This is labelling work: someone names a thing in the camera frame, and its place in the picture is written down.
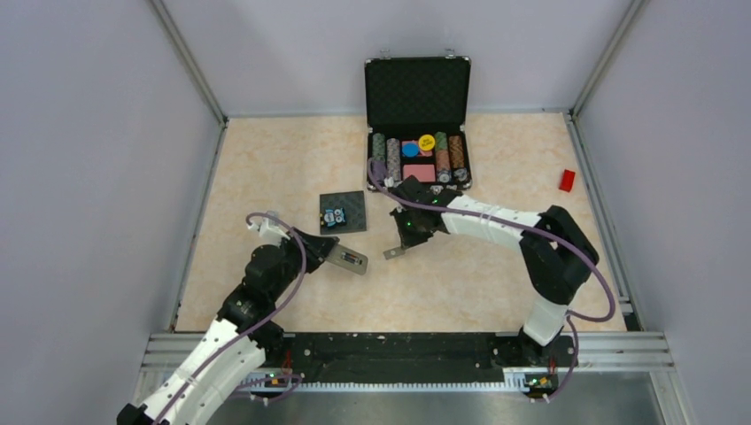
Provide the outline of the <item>grey remote battery cover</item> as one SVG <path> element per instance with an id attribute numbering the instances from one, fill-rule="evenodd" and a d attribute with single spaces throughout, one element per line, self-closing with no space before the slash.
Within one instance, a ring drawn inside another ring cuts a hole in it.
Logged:
<path id="1" fill-rule="evenodd" d="M 391 260 L 403 256 L 406 250 L 402 247 L 394 247 L 383 252 L 383 256 L 386 260 Z"/>

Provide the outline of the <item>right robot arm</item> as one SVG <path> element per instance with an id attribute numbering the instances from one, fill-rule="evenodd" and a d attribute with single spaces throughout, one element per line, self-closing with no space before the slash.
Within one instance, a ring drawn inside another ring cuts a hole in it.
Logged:
<path id="1" fill-rule="evenodd" d="M 558 205 L 543 212 L 490 205 L 455 189 L 436 192 L 414 177 L 388 192 L 399 201 L 391 216 L 401 251 L 441 232 L 472 236 L 522 256 L 537 297 L 519 331 L 519 352 L 531 365 L 551 358 L 570 304 L 600 261 L 570 213 Z"/>

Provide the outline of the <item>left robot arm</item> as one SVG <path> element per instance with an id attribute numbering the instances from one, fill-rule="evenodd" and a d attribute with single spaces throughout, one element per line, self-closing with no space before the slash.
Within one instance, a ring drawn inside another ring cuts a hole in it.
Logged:
<path id="1" fill-rule="evenodd" d="M 272 321 L 281 307 L 278 300 L 336 254 L 339 244 L 336 236 L 294 228 L 277 242 L 255 248 L 243 279 L 193 351 L 139 405 L 125 405 L 116 422 L 207 423 L 247 375 L 283 357 L 283 329 Z"/>

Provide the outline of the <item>black foam battery tray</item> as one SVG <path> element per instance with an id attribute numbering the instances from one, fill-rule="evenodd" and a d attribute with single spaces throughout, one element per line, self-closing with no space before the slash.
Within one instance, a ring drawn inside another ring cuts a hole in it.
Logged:
<path id="1" fill-rule="evenodd" d="M 319 229 L 322 236 L 365 232 L 368 221 L 364 192 L 320 194 Z"/>

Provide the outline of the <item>pink card deck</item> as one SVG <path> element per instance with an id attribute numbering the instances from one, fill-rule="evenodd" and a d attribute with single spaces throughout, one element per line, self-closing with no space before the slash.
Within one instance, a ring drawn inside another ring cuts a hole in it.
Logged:
<path id="1" fill-rule="evenodd" d="M 432 164 L 406 164 L 402 168 L 402 176 L 415 177 L 419 182 L 433 183 L 437 180 L 436 168 Z"/>

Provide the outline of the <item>blue round chip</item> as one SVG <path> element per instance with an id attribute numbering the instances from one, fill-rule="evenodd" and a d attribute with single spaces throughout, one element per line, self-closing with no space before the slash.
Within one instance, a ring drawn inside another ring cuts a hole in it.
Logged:
<path id="1" fill-rule="evenodd" d="M 402 155 L 406 158 L 415 158 L 420 154 L 420 148 L 414 141 L 403 142 L 401 146 Z"/>

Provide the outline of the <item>yellow round chip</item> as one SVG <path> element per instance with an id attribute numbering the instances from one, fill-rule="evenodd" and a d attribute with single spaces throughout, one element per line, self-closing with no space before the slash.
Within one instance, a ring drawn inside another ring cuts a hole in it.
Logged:
<path id="1" fill-rule="evenodd" d="M 434 135 L 422 135 L 418 140 L 418 147 L 421 151 L 432 151 L 437 144 Z"/>

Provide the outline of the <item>black poker chip case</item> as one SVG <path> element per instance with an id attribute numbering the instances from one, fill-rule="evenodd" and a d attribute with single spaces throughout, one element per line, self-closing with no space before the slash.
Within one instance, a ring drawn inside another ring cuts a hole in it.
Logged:
<path id="1" fill-rule="evenodd" d="M 470 189 L 466 121 L 472 62 L 466 56 L 369 58 L 364 64 L 368 124 L 367 158 L 383 171 L 378 179 L 403 181 L 406 164 L 432 164 L 433 189 Z M 434 135 L 432 151 L 402 155 L 403 142 Z"/>

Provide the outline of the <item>red toy brick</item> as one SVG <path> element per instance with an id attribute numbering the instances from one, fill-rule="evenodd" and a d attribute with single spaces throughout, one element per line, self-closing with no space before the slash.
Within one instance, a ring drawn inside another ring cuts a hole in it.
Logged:
<path id="1" fill-rule="evenodd" d="M 564 169 L 561 174 L 559 190 L 570 193 L 573 190 L 576 181 L 576 172 L 570 169 Z"/>

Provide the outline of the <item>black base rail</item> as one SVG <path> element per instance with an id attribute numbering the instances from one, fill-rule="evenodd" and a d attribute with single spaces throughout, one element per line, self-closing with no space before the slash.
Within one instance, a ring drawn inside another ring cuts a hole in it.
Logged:
<path id="1" fill-rule="evenodd" d="M 502 383 L 514 368 L 564 369 L 572 347 L 569 336 L 541 347 L 519 332 L 296 332 L 262 366 L 302 375 L 304 383 Z"/>

